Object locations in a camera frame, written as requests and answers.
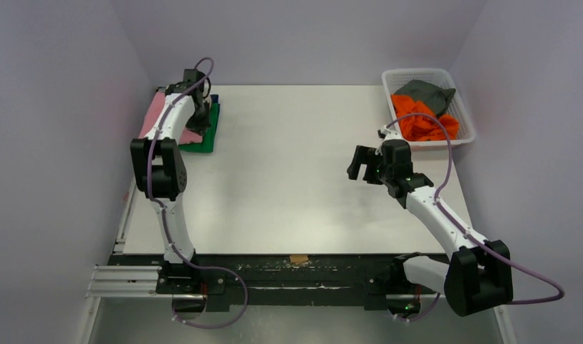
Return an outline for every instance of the cable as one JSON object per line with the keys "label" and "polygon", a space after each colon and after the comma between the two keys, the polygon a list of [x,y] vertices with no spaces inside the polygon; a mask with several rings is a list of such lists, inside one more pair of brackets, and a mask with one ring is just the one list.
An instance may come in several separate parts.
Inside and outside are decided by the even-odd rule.
{"label": "cable", "polygon": [[221,324],[216,324],[216,325],[202,325],[202,324],[196,324],[194,322],[189,322],[186,321],[184,319],[182,319],[176,312],[175,309],[173,308],[173,306],[171,307],[171,310],[173,312],[173,319],[172,320],[177,320],[178,322],[187,325],[187,326],[191,326],[193,328],[203,328],[203,329],[215,329],[215,328],[224,328],[234,322],[236,322],[247,310],[247,300],[249,297],[249,293],[247,290],[247,286],[245,285],[245,281],[243,281],[243,279],[234,271],[227,269],[225,267],[201,267],[199,265],[196,265],[194,263],[192,263],[190,260],[188,260],[186,257],[184,257],[182,255],[182,253],[180,252],[180,250],[177,248],[177,246],[175,245],[175,242],[173,242],[173,240],[171,239],[171,233],[169,232],[169,227],[167,225],[167,216],[165,215],[165,204],[158,200],[155,199],[153,196],[153,179],[152,179],[152,175],[153,175],[153,154],[155,151],[155,146],[156,146],[156,142],[158,139],[159,134],[161,133],[161,130],[163,129],[163,123],[165,123],[165,119],[167,118],[167,116],[169,115],[169,112],[173,109],[173,106],[179,102],[180,100],[182,100],[185,96],[189,95],[194,89],[196,89],[199,85],[201,85],[202,82],[205,82],[205,80],[209,77],[209,75],[211,75],[211,72],[213,71],[213,59],[211,59],[210,57],[204,57],[201,60],[199,60],[199,62],[197,62],[197,64],[195,65],[195,68],[197,68],[202,62],[204,61],[209,61],[211,62],[211,66],[209,67],[209,71],[207,71],[207,73],[205,74],[204,77],[202,77],[199,81],[197,81],[194,85],[190,86],[186,91],[182,92],[179,96],[177,96],[170,105],[167,106],[167,109],[165,109],[165,113],[163,113],[162,118],[160,119],[158,125],[157,125],[157,130],[155,131],[155,137],[153,138],[152,143],[150,144],[150,150],[148,151],[148,170],[147,170],[147,191],[148,191],[148,198],[153,201],[156,202],[160,207],[161,207],[161,218],[163,219],[163,231],[165,232],[165,237],[167,239],[167,243],[169,244],[169,247],[171,247],[171,249],[173,250],[173,252],[180,257],[180,259],[182,259],[182,261],[184,263],[186,263],[189,267],[192,267],[194,269],[198,269],[198,270],[219,270],[219,271],[224,271],[224,272],[228,272],[229,274],[232,274],[236,279],[239,280],[239,282],[241,283],[241,285],[243,286],[243,291],[245,292],[245,300],[243,302],[243,307],[241,308],[241,310],[238,312],[238,314],[233,317],[231,320],[227,321],[227,322],[223,322]]}
{"label": "cable", "polygon": [[561,298],[563,298],[566,294],[566,292],[564,291],[564,288],[557,282],[555,282],[554,280],[539,274],[538,272],[535,272],[533,270],[528,269],[527,267],[524,267],[518,263],[512,262],[511,260],[501,256],[500,254],[496,253],[495,251],[493,251],[492,249],[490,249],[489,247],[487,247],[486,245],[484,245],[482,242],[480,242],[479,240],[475,239],[472,235],[467,234],[467,231],[463,228],[463,226],[458,222],[458,220],[456,220],[454,218],[454,216],[452,216],[452,214],[450,214],[445,207],[440,203],[440,198],[439,198],[439,194],[441,193],[441,191],[443,190],[443,188],[445,188],[446,185],[448,185],[448,181],[450,180],[450,175],[452,174],[452,142],[450,140],[450,136],[448,135],[448,131],[443,127],[443,125],[441,123],[439,123],[438,120],[436,120],[435,118],[425,114],[425,113],[411,113],[409,115],[405,115],[402,117],[397,118],[396,120],[393,120],[391,123],[389,123],[387,125],[387,128],[390,128],[391,125],[394,125],[395,123],[399,122],[400,120],[404,119],[404,118],[408,118],[408,117],[412,117],[412,116],[420,116],[420,117],[426,117],[430,120],[432,120],[434,123],[436,123],[439,128],[443,131],[443,134],[445,135],[445,140],[448,143],[448,170],[445,173],[445,178],[443,180],[443,183],[441,183],[441,185],[439,185],[439,187],[437,187],[437,189],[435,190],[435,204],[437,204],[437,207],[439,208],[439,210],[443,213],[443,215],[445,215],[445,217],[447,217],[450,221],[452,221],[452,223],[458,228],[458,230],[461,231],[461,233],[463,234],[463,236],[466,236],[467,239],[469,239],[472,243],[474,243],[475,245],[477,245],[480,249],[482,249],[483,251],[487,252],[488,254],[494,256],[494,258],[496,258],[497,260],[503,262],[504,264],[507,264],[510,267],[513,267],[521,272],[523,272],[524,274],[527,274],[529,276],[532,276],[538,280],[541,280],[542,282],[547,283],[548,285],[551,285],[552,287],[554,287],[555,289],[557,289],[557,295],[554,296],[549,296],[549,297],[542,297],[542,298],[538,298],[538,299],[527,299],[527,300],[517,300],[517,301],[511,301],[509,302],[507,305],[533,305],[536,303],[545,303],[545,302],[551,302],[551,301],[557,301],[560,300]]}

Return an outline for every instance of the stack of clothes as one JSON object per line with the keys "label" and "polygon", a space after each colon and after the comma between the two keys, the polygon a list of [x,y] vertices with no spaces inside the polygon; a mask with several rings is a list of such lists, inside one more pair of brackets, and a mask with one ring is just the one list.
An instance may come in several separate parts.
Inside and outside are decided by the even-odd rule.
{"label": "stack of clothes", "polygon": [[[391,95],[397,118],[411,113],[433,116],[443,125],[451,140],[456,139],[460,123],[445,113],[452,102],[456,89],[443,89],[429,82],[412,80]],[[445,134],[432,120],[412,116],[399,122],[401,133],[409,141],[445,140]]]}

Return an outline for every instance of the orange cloth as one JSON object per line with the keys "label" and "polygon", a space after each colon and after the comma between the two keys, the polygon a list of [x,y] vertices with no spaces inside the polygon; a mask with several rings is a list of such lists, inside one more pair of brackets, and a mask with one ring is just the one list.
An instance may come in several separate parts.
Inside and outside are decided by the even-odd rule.
{"label": "orange cloth", "polygon": [[[433,111],[431,111],[428,106],[421,101],[415,102],[409,95],[391,95],[390,99],[395,106],[397,118],[411,113],[425,113],[433,116],[434,120],[437,120]],[[458,129],[460,128],[460,123],[447,113],[439,117],[439,123],[443,124],[450,139],[455,140],[456,135],[458,134]],[[423,116],[412,116],[401,120],[399,121],[399,127],[401,128],[401,134],[403,137],[409,141],[445,140],[445,135],[439,128],[439,125],[436,125],[432,120]]]}

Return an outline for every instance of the gray cloth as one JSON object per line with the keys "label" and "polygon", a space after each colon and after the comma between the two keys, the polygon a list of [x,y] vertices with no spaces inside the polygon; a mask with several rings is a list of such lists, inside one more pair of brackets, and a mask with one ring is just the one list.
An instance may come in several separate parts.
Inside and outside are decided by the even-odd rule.
{"label": "gray cloth", "polygon": [[423,102],[439,118],[448,110],[455,93],[455,88],[446,90],[426,81],[412,80],[397,90],[395,95],[409,95],[415,102]]}

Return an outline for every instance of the green cloth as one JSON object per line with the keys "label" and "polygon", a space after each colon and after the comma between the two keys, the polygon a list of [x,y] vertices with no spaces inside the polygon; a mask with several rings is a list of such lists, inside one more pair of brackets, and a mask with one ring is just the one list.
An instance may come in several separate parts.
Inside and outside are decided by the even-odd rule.
{"label": "green cloth", "polygon": [[192,153],[212,153],[213,143],[216,140],[216,129],[218,129],[218,119],[220,118],[220,104],[214,102],[209,110],[209,123],[211,127],[207,128],[201,143],[189,143],[180,145],[180,150]]}
{"label": "green cloth", "polygon": [[397,90],[395,95],[409,95],[415,102],[423,102],[439,118],[448,111],[455,93],[455,88],[443,89],[426,81],[412,80]]}

